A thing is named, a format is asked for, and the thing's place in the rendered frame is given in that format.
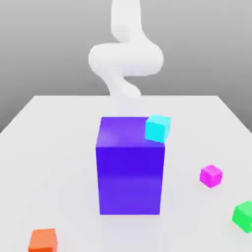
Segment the small cyan cube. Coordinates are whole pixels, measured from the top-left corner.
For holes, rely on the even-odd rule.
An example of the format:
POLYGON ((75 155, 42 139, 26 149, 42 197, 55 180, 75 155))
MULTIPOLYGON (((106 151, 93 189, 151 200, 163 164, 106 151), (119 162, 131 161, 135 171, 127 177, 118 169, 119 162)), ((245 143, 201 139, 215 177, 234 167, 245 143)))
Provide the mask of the small cyan cube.
POLYGON ((159 143, 165 143, 170 133, 171 117, 151 115, 145 124, 145 138, 159 143))

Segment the small magenta cube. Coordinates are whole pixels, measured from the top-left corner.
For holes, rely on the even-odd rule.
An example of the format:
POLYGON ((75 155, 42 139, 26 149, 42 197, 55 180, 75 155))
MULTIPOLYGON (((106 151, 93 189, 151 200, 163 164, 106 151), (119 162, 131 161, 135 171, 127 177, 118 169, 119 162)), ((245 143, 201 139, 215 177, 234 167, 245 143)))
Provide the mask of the small magenta cube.
POLYGON ((221 183, 223 172, 214 165, 208 165, 201 169, 199 180, 209 188, 221 183))

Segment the small orange cube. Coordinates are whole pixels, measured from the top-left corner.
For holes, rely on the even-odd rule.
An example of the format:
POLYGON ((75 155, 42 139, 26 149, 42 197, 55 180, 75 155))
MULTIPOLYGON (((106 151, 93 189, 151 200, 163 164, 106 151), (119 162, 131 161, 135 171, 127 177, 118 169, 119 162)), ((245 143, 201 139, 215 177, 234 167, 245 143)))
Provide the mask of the small orange cube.
POLYGON ((57 252, 57 248, 58 240, 54 228, 32 231, 28 252, 57 252))

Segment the small green cube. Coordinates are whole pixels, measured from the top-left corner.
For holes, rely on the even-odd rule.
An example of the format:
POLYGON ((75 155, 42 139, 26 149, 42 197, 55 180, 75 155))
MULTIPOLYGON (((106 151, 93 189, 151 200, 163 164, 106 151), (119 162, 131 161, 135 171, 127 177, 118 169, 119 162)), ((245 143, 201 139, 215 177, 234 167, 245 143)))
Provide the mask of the small green cube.
POLYGON ((252 232, 252 201, 237 205, 233 212, 232 221, 245 233, 252 232))

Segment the large purple box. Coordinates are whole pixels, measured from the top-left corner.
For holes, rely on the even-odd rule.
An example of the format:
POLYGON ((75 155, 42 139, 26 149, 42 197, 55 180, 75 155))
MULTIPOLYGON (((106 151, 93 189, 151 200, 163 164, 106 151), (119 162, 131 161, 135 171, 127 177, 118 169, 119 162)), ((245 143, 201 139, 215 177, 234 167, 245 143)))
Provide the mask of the large purple box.
POLYGON ((165 145, 145 138, 145 117, 102 117, 96 141, 102 215, 160 213, 165 145))

